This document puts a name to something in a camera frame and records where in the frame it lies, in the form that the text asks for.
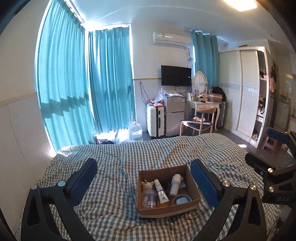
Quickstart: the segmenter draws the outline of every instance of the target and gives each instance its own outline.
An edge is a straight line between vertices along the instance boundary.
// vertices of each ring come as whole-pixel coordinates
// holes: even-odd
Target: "plastic bag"
[[[129,140],[131,142],[142,142],[143,141],[143,130],[140,127],[140,124],[137,124],[136,121],[131,122],[128,127]]]
[[[154,102],[157,103],[161,100],[164,100],[164,92],[163,89],[161,88],[160,92],[158,92],[157,96],[154,98]]]

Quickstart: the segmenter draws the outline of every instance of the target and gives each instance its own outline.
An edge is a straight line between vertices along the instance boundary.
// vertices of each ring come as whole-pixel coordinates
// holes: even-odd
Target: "bed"
[[[199,158],[220,180],[263,194],[262,177],[244,161],[246,152],[220,134],[174,137],[120,145],[80,145],[62,148],[38,182],[41,187],[66,180],[88,158],[97,160],[98,172],[80,205],[74,210],[95,240],[192,240],[213,212],[202,198],[197,209],[162,219],[142,219],[136,209],[140,170],[190,165]],[[279,217],[278,205],[263,204],[267,233]],[[226,236],[237,207],[233,206],[219,239]],[[63,238],[70,240],[55,207],[53,215]],[[16,238],[20,240],[19,223]]]

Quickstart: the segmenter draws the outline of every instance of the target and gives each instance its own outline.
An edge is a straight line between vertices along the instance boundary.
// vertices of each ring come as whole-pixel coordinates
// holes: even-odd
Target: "plastic bottle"
[[[141,142],[143,141],[143,131],[139,124],[136,121],[131,122],[128,127],[129,140],[131,142]]]
[[[155,208],[157,204],[157,192],[153,189],[143,190],[142,208]]]
[[[181,181],[183,181],[183,177],[180,174],[175,174],[173,176],[172,187],[170,189],[170,196],[177,196]]]

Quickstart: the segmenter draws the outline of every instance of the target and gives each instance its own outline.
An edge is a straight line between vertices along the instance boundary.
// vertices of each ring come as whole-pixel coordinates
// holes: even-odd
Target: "black bag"
[[[226,95],[220,87],[213,87],[212,93],[222,95],[222,101],[226,101]]]

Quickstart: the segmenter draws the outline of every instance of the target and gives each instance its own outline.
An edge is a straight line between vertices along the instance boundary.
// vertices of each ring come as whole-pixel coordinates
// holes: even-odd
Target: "wall trim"
[[[9,98],[7,100],[0,101],[0,107],[2,107],[4,105],[7,105],[7,104],[9,104],[11,102],[15,102],[15,101],[21,100],[21,99],[26,99],[26,98],[36,96],[36,95],[37,95],[37,92],[33,92],[33,93],[28,93],[28,94],[24,94],[24,95],[21,95],[21,96],[18,96],[18,97],[12,97],[12,98]]]

